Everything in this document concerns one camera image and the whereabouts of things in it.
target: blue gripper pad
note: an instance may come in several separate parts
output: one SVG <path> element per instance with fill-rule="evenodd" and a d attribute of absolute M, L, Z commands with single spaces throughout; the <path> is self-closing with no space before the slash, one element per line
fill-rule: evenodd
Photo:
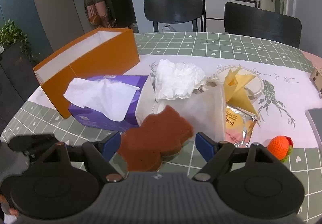
<path fill-rule="evenodd" d="M 110 161 L 121 145 L 121 134 L 119 131 L 111 132 L 106 138 L 98 143 L 98 150 L 106 161 Z"/>
<path fill-rule="evenodd" d="M 203 132 L 196 134 L 196 148 L 206 162 L 210 161 L 215 155 L 214 145 L 215 142 Z"/>

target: brown sponge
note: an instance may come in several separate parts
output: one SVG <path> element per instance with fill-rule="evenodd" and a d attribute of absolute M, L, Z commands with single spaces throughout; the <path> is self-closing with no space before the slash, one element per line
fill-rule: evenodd
<path fill-rule="evenodd" d="M 193 133 L 192 126 L 167 105 L 159 114 L 146 117 L 141 127 L 122 134 L 118 153 L 127 162 L 128 171 L 155 171 L 162 156 L 180 152 Z"/>

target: screw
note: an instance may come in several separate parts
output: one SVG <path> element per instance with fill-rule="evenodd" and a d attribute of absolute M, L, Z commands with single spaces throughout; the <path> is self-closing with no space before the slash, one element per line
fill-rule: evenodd
<path fill-rule="evenodd" d="M 122 176 L 120 174 L 117 173 L 111 173 L 109 175 L 106 176 L 106 180 L 108 182 L 119 182 L 120 180 L 122 180 Z"/>
<path fill-rule="evenodd" d="M 210 180 L 211 176 L 207 173 L 197 173 L 194 178 L 197 180 L 197 181 L 208 181 Z"/>

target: blue wall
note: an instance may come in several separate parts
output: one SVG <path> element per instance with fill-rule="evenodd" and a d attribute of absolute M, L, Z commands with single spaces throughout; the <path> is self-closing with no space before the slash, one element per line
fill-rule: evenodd
<path fill-rule="evenodd" d="M 0 25 L 3 19 L 14 20 L 28 35 L 35 58 L 41 61 L 53 53 L 33 0 L 0 0 L 0 9 Z"/>

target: black chair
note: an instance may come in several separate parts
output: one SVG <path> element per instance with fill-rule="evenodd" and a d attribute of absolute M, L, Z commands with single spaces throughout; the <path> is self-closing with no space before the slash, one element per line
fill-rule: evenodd
<path fill-rule="evenodd" d="M 202 0 L 144 0 L 145 17 L 153 21 L 155 32 L 159 31 L 158 23 L 180 24 L 190 21 L 193 31 L 197 32 L 197 19 L 202 12 Z"/>
<path fill-rule="evenodd" d="M 302 23 L 287 15 L 238 3 L 226 3 L 225 30 L 232 34 L 273 40 L 298 48 Z"/>

